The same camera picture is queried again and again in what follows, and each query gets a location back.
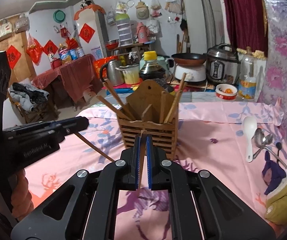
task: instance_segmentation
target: frying pan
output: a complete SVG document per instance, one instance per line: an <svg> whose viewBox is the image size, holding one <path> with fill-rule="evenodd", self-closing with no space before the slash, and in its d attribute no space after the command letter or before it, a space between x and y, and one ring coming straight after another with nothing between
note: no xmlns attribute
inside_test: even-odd
<svg viewBox="0 0 287 240"><path fill-rule="evenodd" d="M198 66L207 60L207 55L196 53L177 53L171 57L180 66Z"/></svg>

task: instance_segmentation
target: pink tablecloth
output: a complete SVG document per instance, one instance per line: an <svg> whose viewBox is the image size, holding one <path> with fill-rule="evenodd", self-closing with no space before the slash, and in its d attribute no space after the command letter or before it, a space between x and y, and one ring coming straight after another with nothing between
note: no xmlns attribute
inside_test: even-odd
<svg viewBox="0 0 287 240"><path fill-rule="evenodd" d="M124 145L115 114L106 107L94 107L79 115L89 119L89 127L82 134L110 157L119 159ZM190 171L209 170L263 217L264 154L252 163L245 161L246 140L241 121L247 115L256 117L265 134L273 133L274 143L282 141L280 157L287 164L287 146L277 129L283 116L281 109L245 102L180 104L176 161ZM61 143L61 150L26 169L35 206L78 170L94 172L108 163L75 135L68 136ZM146 176L139 198L134 192L120 193L115 239L171 239L167 192L148 190Z"/></svg>
<svg viewBox="0 0 287 240"><path fill-rule="evenodd" d="M91 54L66 63L58 68L49 69L36 76L32 84L39 89L46 88L57 76L61 76L62 84L74 102L80 100L83 92L90 87L90 82L96 78L92 67Z"/></svg>

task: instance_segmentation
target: yellow plush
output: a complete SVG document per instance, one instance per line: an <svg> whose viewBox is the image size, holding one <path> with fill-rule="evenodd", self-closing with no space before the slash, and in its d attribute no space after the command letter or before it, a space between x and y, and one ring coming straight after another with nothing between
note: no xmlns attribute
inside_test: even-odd
<svg viewBox="0 0 287 240"><path fill-rule="evenodd" d="M287 224L287 177L267 195L265 218L277 225Z"/></svg>

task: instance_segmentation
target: yellow bottle cap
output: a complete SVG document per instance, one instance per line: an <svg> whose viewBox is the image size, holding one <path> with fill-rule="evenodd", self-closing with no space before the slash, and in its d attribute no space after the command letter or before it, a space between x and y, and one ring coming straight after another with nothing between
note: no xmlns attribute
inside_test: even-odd
<svg viewBox="0 0 287 240"><path fill-rule="evenodd" d="M155 60L157 59L157 52L155 51L147 51L143 54L144 60Z"/></svg>

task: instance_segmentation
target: plastic bottle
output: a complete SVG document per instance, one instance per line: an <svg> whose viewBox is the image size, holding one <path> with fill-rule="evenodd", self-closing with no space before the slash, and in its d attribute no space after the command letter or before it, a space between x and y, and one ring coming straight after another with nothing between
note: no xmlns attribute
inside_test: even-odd
<svg viewBox="0 0 287 240"><path fill-rule="evenodd" d="M240 83L238 94L245 100L253 100L256 94L257 73L256 58L252 56L251 47L247 47L240 64Z"/></svg>
<svg viewBox="0 0 287 240"><path fill-rule="evenodd" d="M65 45L60 44L58 53L59 53L62 64L65 64L72 60L70 51Z"/></svg>
<svg viewBox="0 0 287 240"><path fill-rule="evenodd" d="M139 77L142 80L151 79L156 81L164 89L167 89L167 80L165 70L157 62L157 53L155 51L147 51L143 54L145 64L139 72Z"/></svg>

